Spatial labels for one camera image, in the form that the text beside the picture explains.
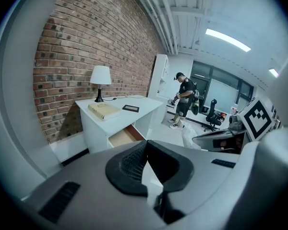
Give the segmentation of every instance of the black tablet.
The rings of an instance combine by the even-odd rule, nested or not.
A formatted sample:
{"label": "black tablet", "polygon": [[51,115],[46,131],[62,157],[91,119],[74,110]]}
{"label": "black tablet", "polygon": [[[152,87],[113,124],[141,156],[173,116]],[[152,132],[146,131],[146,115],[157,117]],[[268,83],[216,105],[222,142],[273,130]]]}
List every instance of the black tablet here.
{"label": "black tablet", "polygon": [[124,105],[123,110],[131,111],[131,112],[139,112],[139,107],[133,105]]}

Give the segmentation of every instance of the black baseboard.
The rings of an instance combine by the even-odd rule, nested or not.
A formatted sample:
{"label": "black baseboard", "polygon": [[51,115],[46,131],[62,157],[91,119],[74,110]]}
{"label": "black baseboard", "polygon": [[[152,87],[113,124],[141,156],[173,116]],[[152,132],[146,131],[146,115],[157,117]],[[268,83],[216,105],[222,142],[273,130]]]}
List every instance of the black baseboard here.
{"label": "black baseboard", "polygon": [[88,153],[90,153],[90,151],[89,151],[88,148],[87,148],[87,149],[79,152],[78,154],[72,156],[71,158],[63,161],[61,164],[62,164],[63,166],[66,166],[66,165],[70,164],[71,162],[75,161],[76,159],[78,159],[78,158],[80,158],[80,157],[82,157],[82,156],[84,156],[84,155],[86,155],[86,154],[88,154]]}
{"label": "black baseboard", "polygon": [[[172,115],[175,115],[175,113],[172,113],[172,112],[170,112],[170,111],[167,111],[167,113],[172,114]],[[209,127],[210,127],[210,125],[204,124],[204,123],[199,122],[199,121],[196,121],[196,120],[194,120],[194,119],[190,119],[190,118],[188,118],[188,117],[186,117],[186,119],[189,120],[189,121],[191,121],[191,122],[197,123],[197,124],[199,124],[199,125],[205,126],[206,128],[209,128]]]}

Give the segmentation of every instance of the black t-shirt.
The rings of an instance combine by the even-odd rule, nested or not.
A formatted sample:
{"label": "black t-shirt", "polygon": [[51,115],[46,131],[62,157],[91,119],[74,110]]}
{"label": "black t-shirt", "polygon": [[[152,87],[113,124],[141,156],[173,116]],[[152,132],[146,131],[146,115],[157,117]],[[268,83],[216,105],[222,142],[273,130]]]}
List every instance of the black t-shirt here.
{"label": "black t-shirt", "polygon": [[[193,89],[194,89],[194,83],[190,79],[186,78],[180,85],[179,93],[182,94],[185,92],[193,92]],[[181,97],[180,102],[183,103],[188,102],[190,97],[193,97],[193,95],[190,94],[186,97]]]}

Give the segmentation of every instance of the chair backrest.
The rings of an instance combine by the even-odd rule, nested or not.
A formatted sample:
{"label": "chair backrest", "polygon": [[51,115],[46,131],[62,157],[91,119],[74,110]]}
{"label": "chair backrest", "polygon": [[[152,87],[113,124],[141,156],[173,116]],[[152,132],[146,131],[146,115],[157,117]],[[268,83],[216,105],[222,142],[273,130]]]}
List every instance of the chair backrest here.
{"label": "chair backrest", "polygon": [[213,114],[215,113],[215,105],[216,105],[216,103],[217,103],[216,99],[213,99],[211,101],[210,110],[209,110],[209,114],[207,115],[207,118],[211,118],[213,116]]}

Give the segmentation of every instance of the thick yellow book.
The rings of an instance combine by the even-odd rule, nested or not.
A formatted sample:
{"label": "thick yellow book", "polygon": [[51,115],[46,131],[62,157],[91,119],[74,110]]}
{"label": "thick yellow book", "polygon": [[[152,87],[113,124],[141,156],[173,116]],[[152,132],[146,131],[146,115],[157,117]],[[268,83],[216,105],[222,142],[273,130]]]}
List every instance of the thick yellow book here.
{"label": "thick yellow book", "polygon": [[88,109],[103,121],[110,120],[120,115],[119,108],[106,103],[89,104]]}

